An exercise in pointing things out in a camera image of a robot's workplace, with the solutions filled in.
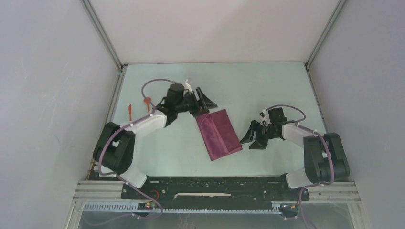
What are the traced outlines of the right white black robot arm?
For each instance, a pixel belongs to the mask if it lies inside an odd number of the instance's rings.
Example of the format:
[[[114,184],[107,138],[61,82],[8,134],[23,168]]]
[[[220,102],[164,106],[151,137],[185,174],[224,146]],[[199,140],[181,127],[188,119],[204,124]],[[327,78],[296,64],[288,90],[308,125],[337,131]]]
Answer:
[[[337,133],[322,133],[301,125],[305,113],[299,120],[288,120],[284,114],[285,105],[274,105],[264,109],[260,121],[253,120],[241,144],[249,143],[249,149],[264,150],[271,139],[290,141],[303,149],[304,166],[294,172],[282,175],[283,183],[278,185],[278,194],[291,199],[297,188],[331,185],[348,178],[350,166],[341,138]]]

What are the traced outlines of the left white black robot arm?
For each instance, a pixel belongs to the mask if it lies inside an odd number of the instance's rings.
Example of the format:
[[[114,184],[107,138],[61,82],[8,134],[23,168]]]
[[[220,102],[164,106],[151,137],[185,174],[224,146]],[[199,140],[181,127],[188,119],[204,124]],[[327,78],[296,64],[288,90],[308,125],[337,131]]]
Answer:
[[[169,126],[179,113],[199,117],[217,107],[200,87],[192,89],[187,83],[171,84],[166,96],[146,116],[124,125],[113,122],[104,125],[93,152],[99,174],[116,177],[132,185],[132,192],[138,198],[147,198],[151,186],[146,182],[147,175],[135,165],[136,140]]]

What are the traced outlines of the maroon cloth napkin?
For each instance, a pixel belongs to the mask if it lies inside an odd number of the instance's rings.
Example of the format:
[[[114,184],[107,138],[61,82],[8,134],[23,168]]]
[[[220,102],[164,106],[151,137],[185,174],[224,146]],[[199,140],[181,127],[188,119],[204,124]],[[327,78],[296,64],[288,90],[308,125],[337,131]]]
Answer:
[[[212,161],[242,150],[225,109],[203,114],[195,119]]]

